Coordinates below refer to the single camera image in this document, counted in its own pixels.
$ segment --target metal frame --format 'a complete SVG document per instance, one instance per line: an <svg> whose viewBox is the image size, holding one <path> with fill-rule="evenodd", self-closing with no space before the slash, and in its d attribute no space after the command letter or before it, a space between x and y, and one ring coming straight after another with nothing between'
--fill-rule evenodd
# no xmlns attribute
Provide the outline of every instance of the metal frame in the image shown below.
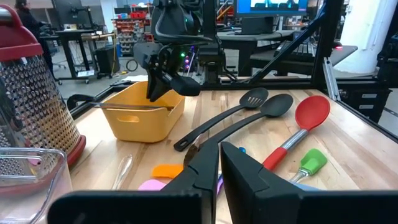
<svg viewBox="0 0 398 224"><path fill-rule="evenodd" d="M298 37L295 41L293 41L285 51L281 52L276 58L271 61L266 67L264 67L257 76L254 76L250 80L246 80L245 82L231 82L230 80L222 81L221 83L209 83L206 82L202 85L202 90L250 90L255 87L264 87L269 90L289 90L289 89L317 89L321 92L327 94L327 85L325 72L323 67L325 65L325 61L327 62L328 58L331 55L334 36L336 34L337 22L339 21L340 16L340 6L343 4L344 0L327 0L325 3L325 11L322 15L319 15L318 18L313 21L312 25L304 32L300 37ZM283 79L283 80L273 80L262 78L270 72L270 67L273 63L279 63L284 59L284 57L290 54L294 49L296 49L306 38L312 35L312 32L315 32L320 28L320 40L317 49L317 54L315 58L314 69L312 72L312 76L310 79L305 78L292 78L292 79ZM393 88L393 86L386 86L386 84L382 84L378 82L377 78L373 77L361 77L361 78L338 78L334 79L330 74L326 74L327 78L331 78L332 81L329 81L330 85L338 85L340 89L357 89L357 88ZM101 101L105 97L109 96L114 92L121 91L127 88L130 83L121 83L120 85L112 85L99 95L96 96L96 101ZM374 129L380 131L388 138L392 139L396 143L398 143L398 137L390 133L388 130L379 126L375 122L371 121L358 111L354 110L352 107L348 106L346 103L336 99L336 102L344 107L346 110L352 112L357 117L362 119L365 123L373 127ZM71 114L73 118L78 118L84 112L88 111L92 108L92 105L88 102L83 103L79 107L71 110Z"/></svg>

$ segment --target laboratory floor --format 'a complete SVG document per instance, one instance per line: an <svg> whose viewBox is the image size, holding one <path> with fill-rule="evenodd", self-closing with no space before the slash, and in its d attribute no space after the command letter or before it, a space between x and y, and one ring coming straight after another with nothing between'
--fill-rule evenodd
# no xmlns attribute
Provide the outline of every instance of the laboratory floor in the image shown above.
<svg viewBox="0 0 398 224"><path fill-rule="evenodd" d="M75 55L76 62L80 63L80 61L82 61L81 57L79 57L79 55L77 55L77 54L74 54L74 55ZM121 71L126 70L126 63L129 59L131 59L131 58L129 58L129 57L119 58L119 62L121 65ZM56 53L53 56L53 63L60 63L62 65L67 66L62 48L60 48L59 53ZM226 50L226 63L228 66L232 66L232 65L237 66L238 51ZM270 73L270 75L268 75L267 77L272 78L273 73L274 72ZM58 66L54 66L54 75L56 78L70 77L70 71L69 71L68 67L67 67L67 69L63 69L63 68L59 68ZM140 66L138 66L136 71L129 72L126 75L116 75L116 77L114 77L112 79L104 77L100 80L97 80L95 77L92 77L92 78L90 78L89 84L85 84L84 80L63 81L63 85L59 85L58 87L62 94L62 97L65 100L74 94L84 94L84 95L95 96L98 93L100 93L101 91L103 91L104 89L106 89L107 87L109 87L110 84L112 84L118 80L121 80L127 76L136 76L136 75L146 75L146 71L144 69L142 69ZM306 75L299 75L299 74L293 74L293 73L290 73L289 76L300 77L300 78L309 78ZM353 77L353 76L357 76L357 75L336 72L336 76L337 77ZM386 128L391 133L398 136L398 89L393 89L393 92L390 94L379 124L382 127Z"/></svg>

